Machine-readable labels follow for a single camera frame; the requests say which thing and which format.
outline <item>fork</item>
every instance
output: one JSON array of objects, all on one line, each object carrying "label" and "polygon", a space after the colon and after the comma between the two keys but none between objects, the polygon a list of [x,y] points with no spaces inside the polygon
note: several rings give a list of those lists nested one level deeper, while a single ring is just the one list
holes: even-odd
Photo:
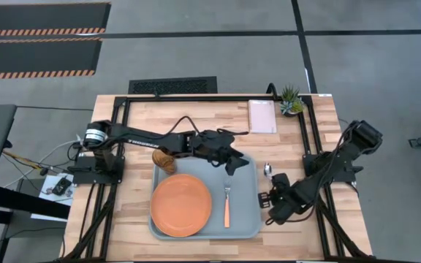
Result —
[{"label": "fork", "polygon": [[230,227],[230,184],[232,183],[232,176],[228,175],[224,182],[225,187],[225,214],[224,214],[224,226],[225,228]]}]

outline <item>potted plant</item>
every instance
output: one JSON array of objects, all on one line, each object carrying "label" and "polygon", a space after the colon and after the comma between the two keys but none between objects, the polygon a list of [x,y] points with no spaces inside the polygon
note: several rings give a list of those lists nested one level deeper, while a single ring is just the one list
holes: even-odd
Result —
[{"label": "potted plant", "polygon": [[292,85],[285,86],[282,91],[281,112],[286,117],[295,117],[303,111],[303,102],[298,98],[300,89],[294,89]]}]

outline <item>orange plate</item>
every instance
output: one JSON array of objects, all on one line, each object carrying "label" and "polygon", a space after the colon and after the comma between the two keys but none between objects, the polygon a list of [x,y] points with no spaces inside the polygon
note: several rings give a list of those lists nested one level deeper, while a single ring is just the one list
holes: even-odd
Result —
[{"label": "orange plate", "polygon": [[207,223],[211,211],[211,193],[201,180],[191,175],[168,177],[152,195],[152,220],[171,237],[196,234]]}]

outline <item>wooden table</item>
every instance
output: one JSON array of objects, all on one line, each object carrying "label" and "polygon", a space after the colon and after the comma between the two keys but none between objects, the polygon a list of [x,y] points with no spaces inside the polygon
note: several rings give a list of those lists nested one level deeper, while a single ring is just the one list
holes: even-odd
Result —
[{"label": "wooden table", "polygon": [[[341,132],[333,98],[312,96],[323,149],[332,150]],[[114,98],[113,95],[97,97],[92,121],[110,120]],[[131,111],[128,126],[157,133],[167,132],[183,115],[189,115],[200,130],[225,128],[242,132],[249,129],[247,102],[132,102]],[[275,173],[287,173],[292,183],[305,176],[301,161],[304,149],[298,118],[282,116],[278,105],[276,112],[277,134],[237,136],[233,145],[237,150],[248,153],[256,160],[259,191],[267,191],[270,187],[262,174],[266,161],[272,164]],[[311,149],[315,149],[308,113],[305,113],[305,118]],[[191,125],[183,121],[175,132],[188,130],[192,130]],[[286,223],[282,226],[263,224],[259,234],[247,240],[157,240],[148,229],[153,169],[151,153],[150,148],[126,146],[126,167],[123,182],[119,185],[116,195],[107,260],[323,259],[316,216],[301,223]],[[339,223],[359,248],[370,254],[371,248],[356,193],[345,183],[333,183],[332,189]],[[79,239],[89,190],[90,186],[79,186],[76,189],[64,237],[68,252],[74,248]],[[92,195],[86,228],[91,222],[95,192],[96,188]],[[268,210],[262,210],[261,214],[262,220],[265,221],[268,218]],[[295,215],[291,219],[304,216]],[[326,225],[331,254],[336,255],[332,230],[328,222]],[[100,226],[96,235],[94,255],[99,255],[102,230],[103,226]]]}]

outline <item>gray floor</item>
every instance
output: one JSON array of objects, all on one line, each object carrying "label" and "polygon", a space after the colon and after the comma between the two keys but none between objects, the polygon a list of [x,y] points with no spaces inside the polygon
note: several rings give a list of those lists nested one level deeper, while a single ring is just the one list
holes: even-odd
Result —
[{"label": "gray floor", "polygon": [[[421,29],[421,1],[299,2],[306,30]],[[244,29],[294,30],[290,1],[114,0],[107,32]],[[421,135],[421,36],[308,37],[308,47],[318,90],[334,95],[339,116],[384,134],[383,146],[357,162],[365,165],[358,188],[373,252],[421,262],[421,150],[407,144]],[[308,87],[297,37],[108,39],[93,77],[0,80],[0,103],[92,108],[97,94],[126,93],[129,80],[203,75],[217,76],[221,93],[259,93],[269,82]],[[19,109],[14,152],[38,159],[82,134],[90,115]],[[0,161],[0,185],[18,176]],[[16,238],[5,262],[51,260],[60,244],[61,237]]]}]

